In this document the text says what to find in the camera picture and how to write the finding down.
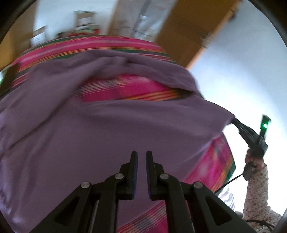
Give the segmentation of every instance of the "purple cloth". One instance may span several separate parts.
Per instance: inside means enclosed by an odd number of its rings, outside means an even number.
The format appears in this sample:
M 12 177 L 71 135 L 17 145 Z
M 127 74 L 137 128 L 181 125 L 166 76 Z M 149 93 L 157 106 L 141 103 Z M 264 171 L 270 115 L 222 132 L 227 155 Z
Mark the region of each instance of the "purple cloth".
M 172 101 L 83 103 L 75 95 L 91 76 L 149 77 L 193 92 Z M 201 99 L 181 66 L 143 55 L 87 51 L 35 65 L 0 102 L 0 210 L 18 233 L 32 230 L 83 181 L 99 183 L 139 154 L 134 201 L 120 201 L 118 226 L 149 210 L 145 153 L 184 179 L 234 115 Z

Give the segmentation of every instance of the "black cable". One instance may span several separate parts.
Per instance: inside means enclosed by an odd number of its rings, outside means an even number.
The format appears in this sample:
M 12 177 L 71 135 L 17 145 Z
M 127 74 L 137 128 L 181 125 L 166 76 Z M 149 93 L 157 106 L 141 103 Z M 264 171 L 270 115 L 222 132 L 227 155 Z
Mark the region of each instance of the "black cable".
M 249 219 L 249 220 L 246 220 L 246 222 L 256 222 L 256 223 L 259 223 L 261 226 L 266 226 L 268 227 L 268 229 L 270 230 L 270 232 L 272 232 L 272 229 L 271 227 L 275 228 L 274 225 L 268 223 L 268 222 L 265 222 L 263 220 L 256 220 L 256 219 Z
M 231 183 L 232 181 L 236 180 L 237 178 L 239 178 L 239 177 L 242 176 L 242 175 L 243 175 L 243 173 L 242 173 L 241 175 L 235 177 L 234 179 L 228 181 L 226 184 L 222 185 L 219 189 L 217 189 L 214 193 L 215 193 L 215 194 L 218 193 L 218 192 L 219 192 L 220 190 L 222 190 L 226 185 L 228 185 L 229 183 Z

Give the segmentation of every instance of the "shirt sleeve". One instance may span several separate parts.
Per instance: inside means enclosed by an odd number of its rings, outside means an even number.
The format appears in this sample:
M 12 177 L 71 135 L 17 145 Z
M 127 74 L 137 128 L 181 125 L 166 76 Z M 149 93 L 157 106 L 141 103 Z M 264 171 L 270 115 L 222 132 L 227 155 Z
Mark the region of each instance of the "shirt sleeve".
M 264 169 L 255 171 L 248 183 L 247 195 L 243 209 L 243 219 L 263 220 L 272 225 L 276 225 L 281 215 L 275 213 L 268 206 L 268 171 L 265 165 Z M 265 232 L 258 223 L 248 223 L 257 232 Z

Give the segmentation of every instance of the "striped blanket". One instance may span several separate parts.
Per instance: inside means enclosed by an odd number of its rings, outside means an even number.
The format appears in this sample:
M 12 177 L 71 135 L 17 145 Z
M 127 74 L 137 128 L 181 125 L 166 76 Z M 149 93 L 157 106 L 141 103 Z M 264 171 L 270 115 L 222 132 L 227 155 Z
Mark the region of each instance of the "striped blanket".
M 73 36 L 46 42 L 24 52 L 15 61 L 19 63 L 19 71 L 13 87 L 27 80 L 29 69 L 37 63 L 68 58 L 89 49 L 112 49 L 137 53 L 175 63 L 161 47 L 152 42 L 118 36 Z M 75 95 L 85 102 L 116 99 L 162 101 L 182 98 L 180 90 L 136 75 L 119 75 L 114 80 L 95 80 L 91 77 L 82 84 Z M 234 170 L 235 163 L 230 148 L 224 135 L 221 134 L 211 143 L 200 162 L 183 181 L 190 184 L 200 181 L 215 191 L 230 179 Z M 132 222 L 120 226 L 118 232 L 168 232 L 164 202 L 155 205 Z

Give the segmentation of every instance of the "metal screw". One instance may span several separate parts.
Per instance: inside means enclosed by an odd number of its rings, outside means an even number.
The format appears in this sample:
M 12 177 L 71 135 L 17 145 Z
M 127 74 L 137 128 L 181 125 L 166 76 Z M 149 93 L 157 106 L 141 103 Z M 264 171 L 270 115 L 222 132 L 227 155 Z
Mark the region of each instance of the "metal screw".
M 196 187 L 197 189 L 200 189 L 200 188 L 203 187 L 203 184 L 200 183 L 200 182 L 195 182 L 195 183 L 194 183 L 194 187 Z
M 124 175 L 121 174 L 121 173 L 118 173 L 118 174 L 115 174 L 115 178 L 116 178 L 117 180 L 120 180 L 120 179 L 124 178 Z
M 90 186 L 90 183 L 89 182 L 83 182 L 83 183 L 81 183 L 81 187 L 83 188 L 83 189 L 86 189 L 86 188 L 88 188 Z
M 162 174 L 160 174 L 160 178 L 163 180 L 166 180 L 166 179 L 168 179 L 168 174 L 162 173 Z

